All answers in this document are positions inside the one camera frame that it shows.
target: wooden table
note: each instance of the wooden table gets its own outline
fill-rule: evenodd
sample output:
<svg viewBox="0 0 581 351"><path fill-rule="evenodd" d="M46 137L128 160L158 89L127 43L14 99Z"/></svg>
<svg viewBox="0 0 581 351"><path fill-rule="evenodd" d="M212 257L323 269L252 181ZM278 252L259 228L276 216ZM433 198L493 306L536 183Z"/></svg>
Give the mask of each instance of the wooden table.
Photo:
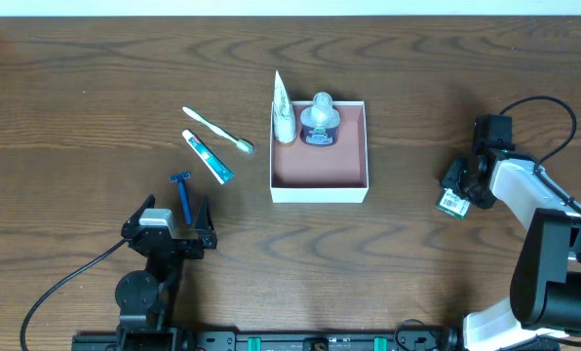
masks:
<svg viewBox="0 0 581 351"><path fill-rule="evenodd" d="M272 204L269 111L279 69L293 99L367 102L361 205ZM180 214L211 197L219 246L188 262L177 317L241 331L456 324L509 294L522 227L502 204L456 220L438 179L470 152L473 119L532 95L565 99L579 131L547 169L581 201L581 18L0 19L0 350L52 284L120 240L152 193ZM188 104L253 142L249 157L189 120ZM513 111L541 156L567 136L548 102ZM236 173L219 186L180 132ZM111 331L113 292L144 259L121 249L33 317L31 350Z"/></svg>

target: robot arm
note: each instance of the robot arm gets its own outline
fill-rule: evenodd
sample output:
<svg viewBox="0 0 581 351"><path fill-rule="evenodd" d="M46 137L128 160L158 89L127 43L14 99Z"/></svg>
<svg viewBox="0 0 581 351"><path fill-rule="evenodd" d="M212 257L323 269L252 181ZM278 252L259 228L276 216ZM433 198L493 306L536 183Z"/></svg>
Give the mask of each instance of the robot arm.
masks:
<svg viewBox="0 0 581 351"><path fill-rule="evenodd" d="M581 335L581 205L532 157L515 151L511 117L487 115L475 125L477 169L460 158L441 182L461 198L489 209L503 201L527 230L510 298L464 320L470 351L519 349L536 335Z"/></svg>

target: toothpaste tube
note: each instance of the toothpaste tube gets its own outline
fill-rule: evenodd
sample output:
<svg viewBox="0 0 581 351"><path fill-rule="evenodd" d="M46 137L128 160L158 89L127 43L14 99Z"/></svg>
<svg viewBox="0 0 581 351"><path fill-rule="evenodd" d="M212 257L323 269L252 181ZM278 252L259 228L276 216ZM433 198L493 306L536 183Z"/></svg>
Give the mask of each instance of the toothpaste tube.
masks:
<svg viewBox="0 0 581 351"><path fill-rule="evenodd" d="M195 150L200 159L204 161L206 166L213 172L214 177L219 181L220 184L225 183L230 180L234 174L223 166L221 161L219 161L216 156L189 130L184 130L182 136L186 140L186 143L191 145L191 148Z"/></svg>

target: cable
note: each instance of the cable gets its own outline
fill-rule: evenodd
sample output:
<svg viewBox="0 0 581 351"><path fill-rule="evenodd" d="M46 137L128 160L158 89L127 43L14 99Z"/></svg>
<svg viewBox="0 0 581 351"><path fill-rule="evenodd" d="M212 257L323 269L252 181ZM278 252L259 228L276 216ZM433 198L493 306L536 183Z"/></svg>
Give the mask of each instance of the cable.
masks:
<svg viewBox="0 0 581 351"><path fill-rule="evenodd" d="M539 336L539 338L549 340L549 341L555 341L556 343L559 343L559 344L565 345L565 346L581 347L581 341L564 340L564 339L561 339L558 337L552 337L552 336Z"/></svg>
<svg viewBox="0 0 581 351"><path fill-rule="evenodd" d="M503 110L499 113L499 114L505 114L505 112L509 111L510 109L518 106L521 103L525 103L525 102L529 102L529 101L533 101L533 100L548 100L548 101L552 101L554 103L557 103L558 105L560 105L561 107L563 107L567 113L570 115L570 119L572 120L572 131L570 132L570 136L555 150L551 151L548 155L542 157L539 161L537 161L535 163L535 167L534 170L537 172L537 168L542 164L542 162L550 159L551 157L555 156L555 154L557 154L558 152L562 151L574 138L574 135L576 134L576 115L574 114L574 111L572 111L572 108L565 102L561 101L560 99L556 98L556 97L546 97L546 96L538 96L538 97L527 97L527 98L523 98L521 100L518 100L512 104L510 104L509 106L503 108Z"/></svg>
<svg viewBox="0 0 581 351"><path fill-rule="evenodd" d="M406 324L408 323L417 323L419 325L421 325L422 327L427 327L425 326L424 323L420 322L417 319L408 319L408 320L404 320L402 321L399 326L397 327L397 329L395 330L395 342L397 343L397 345L399 345L399 347L401 347L402 349L404 349L404 351L410 351L405 345L403 345L400 341L399 341L399 330ZM427 351L433 351L433 350L438 350L438 343L440 342L440 338L437 337L435 334L433 334L431 331L427 331L429 334L431 334L435 339L436 339L436 347L431 348Z"/></svg>
<svg viewBox="0 0 581 351"><path fill-rule="evenodd" d="M33 316L37 308L50 296L54 293L58 288L62 287L63 284L69 282L70 280L74 279L79 274L83 273L84 271L88 270L89 268L96 265L96 263L102 261L103 259L107 258L110 254L113 254L117 249L119 249L122 245L126 243L126 239L122 239L119 243L115 244L112 248L110 248L106 253L99 255L93 261L85 264L84 266L78 268L75 272L68 275L67 277L60 280L60 282L56 283L53 287L51 287L43 296L39 297L37 302L30 308L28 313L26 314L26 318L24 318L24 322L21 324L21 328L19 329L19 345L21 346L22 351L28 351L28 347L26 346L26 328L28 327L28 322L30 322L30 318Z"/></svg>

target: white box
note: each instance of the white box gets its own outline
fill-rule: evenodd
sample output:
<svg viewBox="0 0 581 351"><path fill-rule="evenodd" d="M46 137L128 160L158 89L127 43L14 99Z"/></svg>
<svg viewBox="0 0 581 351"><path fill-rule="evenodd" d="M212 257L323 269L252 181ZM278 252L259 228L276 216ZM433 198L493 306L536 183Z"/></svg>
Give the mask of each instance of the white box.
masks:
<svg viewBox="0 0 581 351"><path fill-rule="evenodd" d="M273 136L273 103L269 187L274 203L362 203L368 192L367 114L363 101L334 102L340 113L338 138L331 146L301 141L299 116L312 101L293 101L297 138L281 144Z"/></svg>

